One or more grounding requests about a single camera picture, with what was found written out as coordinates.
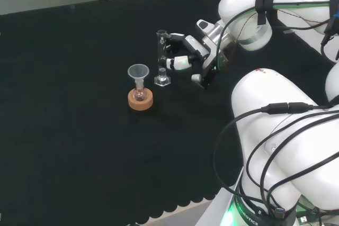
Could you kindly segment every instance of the black cable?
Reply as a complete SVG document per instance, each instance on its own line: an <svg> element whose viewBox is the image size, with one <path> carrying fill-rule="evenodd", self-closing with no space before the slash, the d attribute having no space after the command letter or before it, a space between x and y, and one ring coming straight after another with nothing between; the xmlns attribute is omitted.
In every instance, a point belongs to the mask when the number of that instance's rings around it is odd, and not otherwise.
<svg viewBox="0 0 339 226"><path fill-rule="evenodd" d="M314 1L314 2L296 2L296 3L274 3L274 5L306 5L306 4L328 4L329 1ZM224 33L226 31L226 28L233 22L235 21L237 18L239 18L241 15L243 15L244 13L247 13L249 11L254 11L254 7L252 8L248 8L240 13L238 13L237 15L235 15L232 19L230 19L229 22L227 22L227 24L225 25L225 27L223 28L221 35L219 37L218 40L218 44L217 44L217 52L216 52L216 62L218 63L218 58L219 58L219 51L220 51L220 45L221 45L221 39L224 36Z"/></svg>
<svg viewBox="0 0 339 226"><path fill-rule="evenodd" d="M318 209L318 216L319 216L319 226L323 226L322 215L320 213L320 209Z"/></svg>
<svg viewBox="0 0 339 226"><path fill-rule="evenodd" d="M288 30L288 29L294 29L294 30L310 30L310 29L315 29L315 28L317 28L317 27L319 27L319 26L322 26L322 25L324 25L324 24L327 24L328 21L329 21L329 19L326 20L326 21L320 22L320 23L318 23L318 24L316 24L316 25L308 26L308 27L306 27L306 28L296 28L296 27L294 27L294 26L273 26L272 28L273 28L273 29L286 29L286 30Z"/></svg>
<svg viewBox="0 0 339 226"><path fill-rule="evenodd" d="M319 107L319 106L314 106L314 105L310 105L307 103L273 103L273 104L269 104L265 107L262 107L260 109L256 109L256 110L252 110L249 112L246 112L244 114L239 115L238 117L234 118L232 121L230 121L224 128L223 130L218 134L216 142L215 142L215 147L213 150L213 156L212 156L212 163L213 163L213 170L214 173L216 175L217 180L220 182L220 184L222 185L222 187L224 187L227 191L231 192L234 195L237 195L245 200L252 200L252 201L256 201L256 202L260 202L263 203L263 200L260 200L258 198L254 198L254 197L250 197L250 196L246 196L243 195L241 193L235 192L233 191L231 188L229 188L224 181L222 181L220 175L218 174L217 171L217 167L216 167L216 152L218 149L218 146L224 136L224 134L239 120L253 115L255 113L267 113L267 114L284 114L284 113L290 113L290 114L295 114L295 113L303 113L303 112L307 112L310 110L314 110L315 107Z"/></svg>
<svg viewBox="0 0 339 226"><path fill-rule="evenodd" d="M293 122L289 123L288 125L280 128L279 130L271 133L269 136L267 136L265 139L263 139L253 150L252 152L249 154L249 157L247 159L247 162L246 162L246 173L249 177L249 179L257 186L257 187L260 187L260 185L253 179L253 177L251 176L251 174L249 173L249 162L251 161L251 158L253 157L253 155L255 154L255 152L259 149L259 147L261 147L265 142L267 142L270 138L272 138L273 136L277 135L278 133L286 130L287 128L291 127L292 125L298 123L299 121L301 120L304 120L304 119L307 119L309 117L313 117L313 116L319 116L319 115L326 115L326 114L334 114L334 113L339 113L339 110L338 111L323 111L323 112L317 112L317 113L313 113L313 114L309 114L309 115L305 115L305 116L302 116L296 120L294 120Z"/></svg>
<svg viewBox="0 0 339 226"><path fill-rule="evenodd" d="M331 121L331 120L334 120L334 119L338 119L339 118L339 114L336 114L336 115L333 115L333 116L329 116L329 117L326 117L324 119L320 119L320 120L317 120L313 123L310 123L310 124L307 124L305 126L303 126L302 128L300 128L298 131L294 132L293 134L291 134L290 136L288 136L275 150L274 152L271 154L271 156L269 157L269 159L267 160L267 163L265 164L264 166L264 169L262 171L262 174L261 174L261 178L260 178L260 195L261 195L261 198L264 202L264 205L266 206L268 212L274 216L273 212L270 210L270 206L269 206L269 203L267 202L266 198L265 198L265 193L264 193L264 181L265 181L265 176L266 176L266 173L267 173L267 170L270 166L270 164L272 163L273 159L276 157L276 155L278 154L279 151L281 151L281 149L287 145L288 142L290 142L293 138L295 138L297 135L301 134L302 132L316 126L316 125L319 125L319 124L322 124L322 123L326 123L328 121Z"/></svg>
<svg viewBox="0 0 339 226"><path fill-rule="evenodd" d="M294 180L294 179L296 179L298 177L302 177L303 175L306 175L306 174L312 172L313 170L316 170L316 169L320 168L321 166L324 166L325 164L329 163L330 161L333 161L334 159L336 159L338 157L339 157L339 152L331 155L330 157L326 158L325 160L322 160L321 162L319 162L319 163L317 163L317 164L315 164L315 165L313 165L313 166L311 166L311 167L309 167L307 169L304 169L304 170L302 170L302 171L300 171L300 172L298 172L298 173L296 173L296 174L294 174L294 175L292 175L290 177L285 178L282 181L277 182L267 192L267 198L266 199L268 200L268 203L270 203L269 199L270 199L270 196L271 196L272 192L276 188L278 188L279 186L281 186L281 185L283 185L283 184L285 184L285 183L287 183L289 181L292 181L292 180Z"/></svg>
<svg viewBox="0 0 339 226"><path fill-rule="evenodd" d="M263 203L263 201L262 201L261 199L259 199L259 198L250 197L250 196L241 194L241 193L239 193L239 192L236 192L236 191L232 190L231 188L229 188L229 187L224 183L224 181L221 179L221 177L220 177L220 175L219 175L219 173L218 173L218 171L217 171L217 167L216 167L216 153L217 153L218 146L219 146L220 142L222 141L222 138L223 138L224 134L225 134L231 127L233 127L233 125L234 125L237 121L239 121L239 120L241 120L241 119L243 119L243 118L245 118L245 117L247 117L247 116L250 116L250 115L253 115L253 114L256 114L256 113L260 113L261 111L262 111L261 109L252 110L252 111L246 112L246 113L244 113L244 114L241 114L241 115L239 115L238 117L234 118L232 121L230 121L230 122L223 128L223 130L219 133L219 135L218 135L218 137L217 137L217 139L216 139L215 147L214 147L214 150L213 150L213 156L212 156L213 171L214 171L214 174L215 174L217 180L218 180L219 183L221 184L221 186L222 186L223 188L225 188L227 191L229 191L230 193L232 193L232 194L234 194L234 195L236 195L236 196L238 196L238 197L241 197L241 198L243 198L243 199L245 199L245 200L256 201L256 202L259 202L259 203Z"/></svg>
<svg viewBox="0 0 339 226"><path fill-rule="evenodd" d="M321 51L321 53L322 53L323 58L324 58L327 62L329 62L331 65L335 65L335 64L337 63L337 62L334 62L334 61L330 60L330 59L328 58L328 56L325 54L325 51L324 51L324 45L321 46L320 51Z"/></svg>
<svg viewBox="0 0 339 226"><path fill-rule="evenodd" d="M243 14L245 14L245 13L247 13L247 12L249 12L249 11L252 11L252 10L254 10L254 7L248 8L248 9L246 9L246 10L244 10L244 11L238 13L238 14L235 15L232 19L230 19L229 22L227 22L227 24L226 24L225 27L223 28L223 30L222 30L222 32L221 32L221 35L220 35L220 37L219 37L219 40L218 40L218 44L217 44L217 54L216 54L216 56L217 56L217 57L216 57L216 62L217 62L217 63L218 63L218 58L219 58L219 51L220 51L221 39L222 39L222 37L224 36L224 33L225 33L227 27L228 27L232 22L234 22L237 18L239 18L239 17L242 16Z"/></svg>

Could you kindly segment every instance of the black cloth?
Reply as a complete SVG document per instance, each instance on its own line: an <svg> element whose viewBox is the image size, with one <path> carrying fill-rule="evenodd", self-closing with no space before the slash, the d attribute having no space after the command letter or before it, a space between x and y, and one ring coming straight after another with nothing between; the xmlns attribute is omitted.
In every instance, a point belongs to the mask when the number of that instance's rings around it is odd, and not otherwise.
<svg viewBox="0 0 339 226"><path fill-rule="evenodd" d="M189 71L154 85L156 31L201 39L195 23L217 22L219 2L111 0L0 17L2 225L125 226L212 199L213 143L233 117L233 87L253 69L275 69L326 103L330 65L281 32L261 50L239 48L207 91ZM127 69L138 63L150 69L154 105L146 113L127 103ZM233 184L242 165L234 133L217 164Z"/></svg>

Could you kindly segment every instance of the black strap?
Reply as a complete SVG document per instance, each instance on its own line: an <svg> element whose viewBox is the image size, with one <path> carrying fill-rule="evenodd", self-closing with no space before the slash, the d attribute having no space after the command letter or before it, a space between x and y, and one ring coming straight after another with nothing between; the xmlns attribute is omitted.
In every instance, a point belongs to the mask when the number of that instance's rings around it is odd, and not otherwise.
<svg viewBox="0 0 339 226"><path fill-rule="evenodd" d="M337 14L339 11L339 0L329 0L329 17Z"/></svg>
<svg viewBox="0 0 339 226"><path fill-rule="evenodd" d="M271 26L277 25L278 12L273 9L273 0L255 0L255 10L258 13L258 25L266 24L266 16Z"/></svg>

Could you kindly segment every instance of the equipment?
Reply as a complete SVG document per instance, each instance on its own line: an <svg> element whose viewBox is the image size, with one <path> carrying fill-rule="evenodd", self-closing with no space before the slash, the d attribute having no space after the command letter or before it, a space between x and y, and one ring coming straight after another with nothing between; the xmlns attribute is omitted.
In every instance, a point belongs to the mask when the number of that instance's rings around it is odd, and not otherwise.
<svg viewBox="0 0 339 226"><path fill-rule="evenodd" d="M219 4L220 21L214 25L204 20L197 22L197 27L203 33L204 38L202 44L193 38L194 45L199 45L199 51L202 51L195 52L195 54L204 54L204 57L200 58L199 61L198 59L194 60L200 63L202 72L193 75L192 81L205 89L208 88L215 73L228 62L227 57L236 43L239 43L246 50L260 49L269 42L272 29L315 29L325 35L322 41L324 59L336 64L336 62L327 58L324 53L324 46L339 30L337 8L331 7L332 11L329 12L330 5L338 7L338 4L339 0L265 0L265 3L264 0L221 0ZM285 12L281 9L289 10L290 13L288 14L303 19L310 27L290 28L281 26L277 23L276 15L277 10ZM181 35L181 38L176 38L174 41L185 38L182 34L174 33L173 35ZM190 43L189 40L186 40L183 45L192 53Z"/></svg>
<svg viewBox="0 0 339 226"><path fill-rule="evenodd" d="M307 29L324 34L322 55L335 64L326 57L324 46L339 32L338 8L339 0L221 0L221 21L197 23L205 35L203 44L191 36L172 34L167 38L170 48L180 41L192 55L166 58L159 64L178 70L200 62L202 73L192 80L207 88L227 63L225 50L235 43L257 50L269 42L272 29L306 30L280 26L280 9L306 21ZM327 107L316 105L274 70L257 69L239 81L231 99L235 119L218 136L213 153L215 158L223 134L236 123L245 169L240 193L225 186L216 172L223 187L236 195L228 225L233 220L234 225L298 225L295 207L301 194L321 209L339 209L338 80L339 64L326 80Z"/></svg>

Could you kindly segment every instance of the green light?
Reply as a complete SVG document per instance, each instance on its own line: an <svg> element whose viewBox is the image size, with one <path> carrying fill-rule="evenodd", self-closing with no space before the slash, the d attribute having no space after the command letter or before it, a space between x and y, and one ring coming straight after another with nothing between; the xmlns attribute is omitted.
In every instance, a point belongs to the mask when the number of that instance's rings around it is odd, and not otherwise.
<svg viewBox="0 0 339 226"><path fill-rule="evenodd" d="M237 226L238 224L234 220L233 213L238 212L235 207L234 201L232 202L229 210L224 214L220 226Z"/></svg>
<svg viewBox="0 0 339 226"><path fill-rule="evenodd" d="M232 211L228 210L222 218L220 226L231 226L233 223Z"/></svg>

